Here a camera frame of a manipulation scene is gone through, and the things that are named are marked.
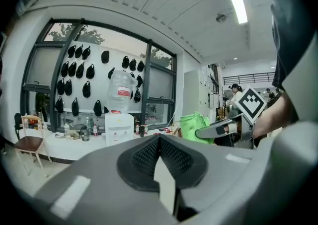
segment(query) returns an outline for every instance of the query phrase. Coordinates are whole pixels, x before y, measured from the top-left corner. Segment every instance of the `white cabinet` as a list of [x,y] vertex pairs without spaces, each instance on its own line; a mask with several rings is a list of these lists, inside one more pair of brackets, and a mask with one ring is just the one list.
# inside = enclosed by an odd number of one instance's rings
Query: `white cabinet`
[[206,66],[184,74],[183,111],[182,115],[199,112],[203,116],[210,117],[211,110],[215,111],[215,96],[212,92],[210,69]]

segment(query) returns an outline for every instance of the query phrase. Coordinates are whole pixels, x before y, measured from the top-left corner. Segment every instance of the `smoke detector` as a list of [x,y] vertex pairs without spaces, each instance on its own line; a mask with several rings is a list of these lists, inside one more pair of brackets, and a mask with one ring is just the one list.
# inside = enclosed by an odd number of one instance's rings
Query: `smoke detector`
[[224,14],[218,14],[216,21],[219,23],[224,23],[225,20],[227,20],[227,16],[225,16]]

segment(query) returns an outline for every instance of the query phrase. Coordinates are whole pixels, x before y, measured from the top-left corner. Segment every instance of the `mesh pad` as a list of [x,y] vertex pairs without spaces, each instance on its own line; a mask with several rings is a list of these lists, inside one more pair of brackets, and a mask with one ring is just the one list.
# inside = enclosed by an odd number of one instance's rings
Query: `mesh pad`
[[160,156],[178,189],[196,186],[208,168],[201,153],[161,135],[124,151],[117,160],[118,174],[137,190],[159,192],[154,173]]

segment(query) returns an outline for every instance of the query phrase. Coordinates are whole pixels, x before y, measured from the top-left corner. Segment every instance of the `brown chair seat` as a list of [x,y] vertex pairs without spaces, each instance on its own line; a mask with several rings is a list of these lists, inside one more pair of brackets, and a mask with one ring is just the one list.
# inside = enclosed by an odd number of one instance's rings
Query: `brown chair seat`
[[14,144],[14,148],[26,151],[37,151],[42,144],[43,138],[26,136]]

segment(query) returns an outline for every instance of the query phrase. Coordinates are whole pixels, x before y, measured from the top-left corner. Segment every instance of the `floor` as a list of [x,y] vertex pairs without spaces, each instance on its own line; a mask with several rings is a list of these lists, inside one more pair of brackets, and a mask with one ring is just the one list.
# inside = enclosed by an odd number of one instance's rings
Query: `floor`
[[[29,154],[20,154],[26,168],[30,171],[30,175],[23,168],[21,162],[16,156],[13,147],[5,146],[7,155],[3,156],[1,153],[1,162],[5,170],[8,173],[12,183],[15,187],[29,194],[31,197],[35,196],[36,192],[48,181],[50,178],[57,175],[66,167],[68,164],[61,163],[50,163],[48,160],[41,159],[44,166],[45,172],[49,177],[45,177],[43,170],[41,169],[39,162],[32,162],[32,158]],[[160,185],[160,196],[159,200],[166,207],[166,209],[172,214],[174,206],[174,195],[175,195],[175,181],[168,171],[168,168],[164,164],[161,158],[159,158],[155,168],[155,181]]]

